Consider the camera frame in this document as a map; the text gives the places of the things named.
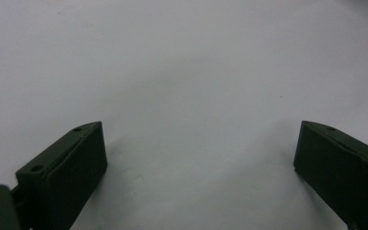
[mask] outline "white background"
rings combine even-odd
[[[0,0],[0,184],[103,121],[74,230],[346,229],[300,123],[368,144],[368,0]]]

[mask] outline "white table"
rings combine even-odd
[[[0,184],[100,120],[75,230],[345,229],[292,161],[302,120],[368,144],[368,0],[0,0]]]

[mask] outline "white surface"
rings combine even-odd
[[[300,122],[368,144],[368,0],[1,0],[0,183],[103,121],[73,229],[345,229],[295,174]]]

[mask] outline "screw hole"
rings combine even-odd
[[[32,172],[39,172],[39,171],[41,171],[43,169],[43,166],[34,166],[33,168],[32,168]]]

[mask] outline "small hole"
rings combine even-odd
[[[39,172],[39,171],[41,171],[43,169],[43,166],[34,166],[33,168],[32,168],[32,172]]]

